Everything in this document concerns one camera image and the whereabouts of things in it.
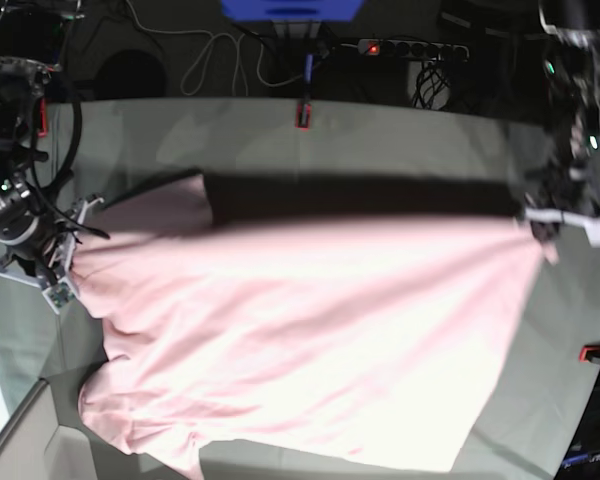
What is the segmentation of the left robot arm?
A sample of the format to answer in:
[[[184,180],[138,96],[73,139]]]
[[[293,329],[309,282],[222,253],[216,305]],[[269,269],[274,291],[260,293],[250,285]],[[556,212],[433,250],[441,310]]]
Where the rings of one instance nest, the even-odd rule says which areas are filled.
[[[600,248],[600,190],[591,164],[600,153],[600,1],[542,1],[539,19],[549,37],[543,70],[552,150],[525,174],[534,189],[520,218],[542,243],[568,226]]]

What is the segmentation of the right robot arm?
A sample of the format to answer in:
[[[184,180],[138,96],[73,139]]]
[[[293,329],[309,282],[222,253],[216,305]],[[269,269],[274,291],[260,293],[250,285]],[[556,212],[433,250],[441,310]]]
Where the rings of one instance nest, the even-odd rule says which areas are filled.
[[[54,313],[79,297],[70,270],[81,233],[106,238],[86,225],[103,203],[99,195],[77,199],[63,211],[61,190],[72,179],[82,135],[81,103],[63,68],[79,1],[5,1],[0,7],[0,278],[33,287]],[[64,160],[48,184],[38,165],[47,134],[46,88],[57,79],[66,90],[72,131]]]

